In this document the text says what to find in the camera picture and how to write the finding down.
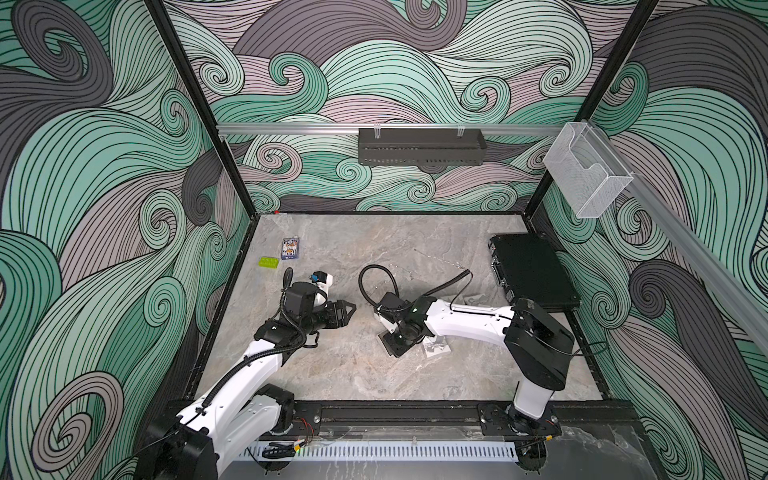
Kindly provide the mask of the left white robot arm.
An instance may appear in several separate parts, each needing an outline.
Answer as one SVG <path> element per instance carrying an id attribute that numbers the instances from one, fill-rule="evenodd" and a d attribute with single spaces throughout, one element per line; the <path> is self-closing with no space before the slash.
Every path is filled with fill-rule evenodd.
<path id="1" fill-rule="evenodd" d="M 320 331 L 349 323 L 356 306 L 330 300 L 332 284 L 332 275 L 323 271 L 296 282 L 286 269 L 277 313 L 212 387 L 149 427 L 134 478 L 217 479 L 261 435 L 288 430 L 293 396 L 267 381 Z"/>

